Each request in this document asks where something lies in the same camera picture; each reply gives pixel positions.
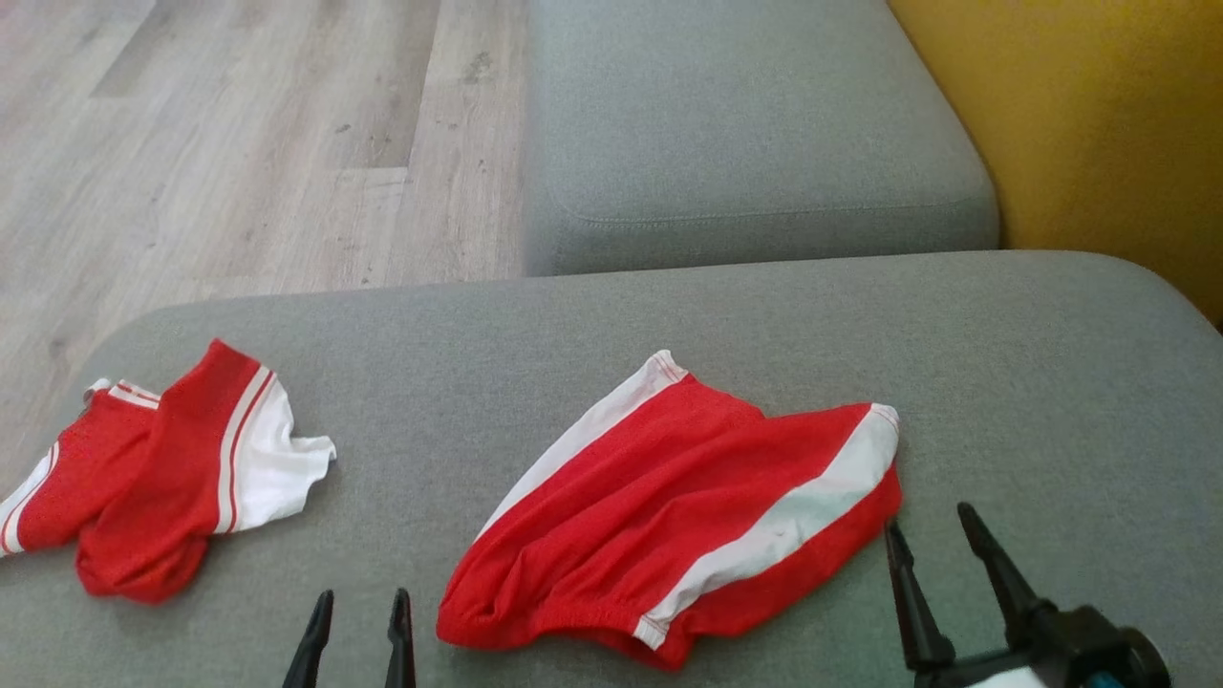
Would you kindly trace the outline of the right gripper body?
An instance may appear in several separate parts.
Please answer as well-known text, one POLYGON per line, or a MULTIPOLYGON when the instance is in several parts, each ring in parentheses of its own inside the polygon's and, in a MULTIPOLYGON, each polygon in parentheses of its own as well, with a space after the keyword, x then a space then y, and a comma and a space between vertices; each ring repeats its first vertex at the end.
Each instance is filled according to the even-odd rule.
POLYGON ((1007 615, 1018 643, 959 660, 929 610, 914 616, 914 688, 1173 688, 1166 659, 1144 632, 1095 607, 1069 613, 1040 600, 1007 615))

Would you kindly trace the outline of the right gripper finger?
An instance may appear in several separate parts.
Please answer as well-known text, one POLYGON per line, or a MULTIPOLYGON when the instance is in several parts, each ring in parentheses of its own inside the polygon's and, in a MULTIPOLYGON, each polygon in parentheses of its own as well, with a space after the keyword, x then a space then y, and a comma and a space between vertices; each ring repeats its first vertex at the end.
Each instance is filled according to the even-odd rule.
POLYGON ((909 670, 951 666, 955 661, 954 644, 936 624, 929 601, 914 576, 912 549, 896 519, 890 519, 884 527, 884 544, 905 666, 909 670))
POLYGON ((1003 615, 1004 635, 1008 642, 1031 642, 1033 613, 1051 607, 1047 598, 1037 595, 1026 576, 1013 558, 1000 547, 989 527, 978 517, 970 503, 958 503, 958 517, 975 558, 982 562, 996 600, 1003 615))

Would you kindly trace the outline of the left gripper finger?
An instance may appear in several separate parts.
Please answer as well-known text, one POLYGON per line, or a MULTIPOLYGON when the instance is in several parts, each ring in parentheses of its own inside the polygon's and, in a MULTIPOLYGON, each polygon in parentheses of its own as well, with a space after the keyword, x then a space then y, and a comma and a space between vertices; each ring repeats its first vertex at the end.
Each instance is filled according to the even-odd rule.
POLYGON ((333 591, 322 591, 294 653, 283 688, 317 688, 324 649, 331 639, 333 591))
POLYGON ((410 593, 405 588, 397 588, 393 598, 393 613, 386 635, 393 645, 393 653, 388 661, 385 688, 417 688, 415 620, 412 620, 410 593))

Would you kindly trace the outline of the red white basketball jersey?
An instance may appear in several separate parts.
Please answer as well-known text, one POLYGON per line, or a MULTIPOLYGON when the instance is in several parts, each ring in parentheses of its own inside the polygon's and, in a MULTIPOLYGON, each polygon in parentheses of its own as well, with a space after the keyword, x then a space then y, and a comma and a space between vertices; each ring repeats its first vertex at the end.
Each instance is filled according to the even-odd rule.
POLYGON ((213 536, 305 510, 331 437, 302 437, 281 380, 216 339, 165 392, 98 379, 0 501, 0 558, 75 545, 92 596, 158 605, 192 583, 213 536))

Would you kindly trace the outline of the red white sports shorts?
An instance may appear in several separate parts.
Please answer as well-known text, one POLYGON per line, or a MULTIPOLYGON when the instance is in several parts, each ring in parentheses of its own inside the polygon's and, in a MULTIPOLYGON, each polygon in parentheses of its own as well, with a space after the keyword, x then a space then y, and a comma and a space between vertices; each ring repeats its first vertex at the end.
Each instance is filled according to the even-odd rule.
POLYGON ((506 653, 572 635, 675 671, 837 576, 903 503, 892 406, 768 417, 668 349, 586 411, 456 566, 437 635, 506 653))

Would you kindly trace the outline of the large grey sofa seat cushion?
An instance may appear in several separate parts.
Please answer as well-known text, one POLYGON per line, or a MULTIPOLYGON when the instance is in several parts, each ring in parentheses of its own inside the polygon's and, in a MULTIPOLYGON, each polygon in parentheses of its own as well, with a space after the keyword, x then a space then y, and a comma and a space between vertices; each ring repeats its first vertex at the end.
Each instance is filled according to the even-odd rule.
POLYGON ((88 596, 68 549, 0 558, 0 688, 280 688, 327 589, 322 688, 383 688, 397 588, 422 688, 912 688, 879 543, 678 675, 567 637, 437 640, 479 525, 656 349, 768 414, 894 406, 903 528, 964 655, 1003 642, 969 501, 1041 595, 1144 631, 1174 688, 1223 688, 1223 335, 1132 263, 983 251, 201 302, 105 340, 44 439, 97 378, 165 389, 212 339, 278 371, 338 466, 302 514, 216 540, 164 606, 88 596))

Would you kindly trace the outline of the yellow sofa backrest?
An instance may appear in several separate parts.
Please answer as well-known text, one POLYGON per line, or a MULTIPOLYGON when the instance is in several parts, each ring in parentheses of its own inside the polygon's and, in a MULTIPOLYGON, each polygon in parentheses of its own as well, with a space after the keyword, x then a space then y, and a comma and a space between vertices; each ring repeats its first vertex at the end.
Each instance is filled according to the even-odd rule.
POLYGON ((1007 248, 1136 263, 1223 328, 1223 0, 888 0, 1007 248))

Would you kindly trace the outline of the grey sofa cushion with seam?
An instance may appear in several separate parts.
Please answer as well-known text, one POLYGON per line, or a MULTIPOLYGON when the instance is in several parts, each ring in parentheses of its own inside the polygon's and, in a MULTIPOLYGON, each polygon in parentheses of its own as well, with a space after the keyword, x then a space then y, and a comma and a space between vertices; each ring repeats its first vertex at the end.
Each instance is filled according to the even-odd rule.
POLYGON ((523 269, 996 249, 996 188, 885 0, 531 0, 523 269))

